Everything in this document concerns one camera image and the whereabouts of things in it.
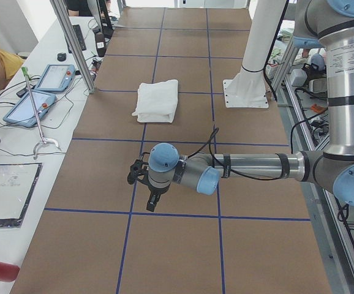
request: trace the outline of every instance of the black keyboard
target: black keyboard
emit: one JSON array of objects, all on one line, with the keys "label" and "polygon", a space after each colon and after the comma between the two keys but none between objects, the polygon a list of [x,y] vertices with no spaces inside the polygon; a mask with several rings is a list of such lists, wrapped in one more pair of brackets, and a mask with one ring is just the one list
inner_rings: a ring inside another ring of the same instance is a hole
[{"label": "black keyboard", "polygon": [[82,51],[86,50],[85,38],[83,38],[83,34],[81,32],[80,25],[73,24],[72,28],[73,28],[73,31],[75,32],[77,39],[78,39],[79,46],[80,46],[81,50]]}]

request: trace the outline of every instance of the blue tablet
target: blue tablet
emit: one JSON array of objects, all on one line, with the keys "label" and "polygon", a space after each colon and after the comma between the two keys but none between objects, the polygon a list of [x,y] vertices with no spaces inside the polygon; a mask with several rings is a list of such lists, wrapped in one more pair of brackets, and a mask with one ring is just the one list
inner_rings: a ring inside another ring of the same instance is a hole
[{"label": "blue tablet", "polygon": [[49,64],[34,89],[44,92],[64,92],[73,77],[75,66],[72,64]]},{"label": "blue tablet", "polygon": [[[56,101],[56,95],[38,90],[31,90],[31,92],[38,109],[38,116],[42,119]],[[3,121],[24,127],[32,127],[37,123],[28,92],[3,117]]]}]

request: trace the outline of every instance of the computer mouse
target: computer mouse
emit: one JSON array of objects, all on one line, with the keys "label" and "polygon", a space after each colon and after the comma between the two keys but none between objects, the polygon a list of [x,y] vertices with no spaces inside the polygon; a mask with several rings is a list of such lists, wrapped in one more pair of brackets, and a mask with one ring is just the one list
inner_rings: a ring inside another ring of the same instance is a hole
[{"label": "computer mouse", "polygon": [[57,54],[57,60],[58,61],[64,61],[67,59],[67,53],[65,52],[60,52]]}]

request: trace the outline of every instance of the white towel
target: white towel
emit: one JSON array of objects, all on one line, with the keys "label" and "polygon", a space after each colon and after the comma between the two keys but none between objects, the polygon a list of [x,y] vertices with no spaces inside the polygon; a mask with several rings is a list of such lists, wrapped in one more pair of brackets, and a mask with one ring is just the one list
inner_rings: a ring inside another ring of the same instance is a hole
[{"label": "white towel", "polygon": [[178,102],[178,80],[156,84],[141,83],[138,102],[132,114],[141,123],[172,123]]}]

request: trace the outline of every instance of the white table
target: white table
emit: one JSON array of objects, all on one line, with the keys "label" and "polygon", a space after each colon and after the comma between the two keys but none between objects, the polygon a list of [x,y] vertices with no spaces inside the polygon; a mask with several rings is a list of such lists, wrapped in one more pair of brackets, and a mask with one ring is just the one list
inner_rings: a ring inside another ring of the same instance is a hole
[{"label": "white table", "polygon": [[[95,26],[95,21],[91,20],[91,17],[71,18],[73,25],[79,24],[81,26],[83,36],[85,37],[87,47],[87,50],[83,51],[85,59],[92,57],[94,55],[93,53],[97,52],[94,34],[89,29],[89,26]],[[57,54],[62,51],[67,53],[67,59],[64,62],[58,62],[56,59]],[[47,64],[59,63],[76,64],[72,54],[68,54],[64,34],[56,20],[45,34],[44,38],[30,54],[24,65],[28,67],[30,75],[41,75]],[[73,102],[73,108],[68,117],[58,129],[43,128],[45,136],[56,139],[63,152],[66,152],[69,147],[73,130],[77,125],[88,95],[84,81],[77,81],[76,79],[73,83],[77,83],[77,85],[68,95],[68,98]],[[21,70],[19,70],[8,87],[21,81],[24,81],[24,77]],[[21,84],[20,86],[5,92],[0,97],[0,102],[6,101],[15,103],[19,100],[15,93],[24,86],[25,84]],[[0,104],[0,121],[3,123],[2,117],[10,108],[1,107],[1,105],[4,106],[4,104]],[[71,105],[72,104],[68,100],[62,99],[53,106],[44,119],[41,120],[41,123],[51,127],[58,126]],[[37,128],[26,129],[24,127],[2,127],[0,128],[0,139],[0,148],[13,154],[32,154],[34,145],[40,141]],[[46,145],[39,148],[40,153],[53,153],[56,151],[59,150],[57,150],[54,145]],[[0,151],[0,164],[42,163],[40,177],[31,197],[29,208],[24,217],[22,226],[20,228],[0,229],[0,262],[7,262],[21,266],[63,159],[64,154],[39,155],[37,160],[34,160],[32,156],[10,156]],[[12,286],[13,282],[0,282],[0,294],[9,293]]]}]

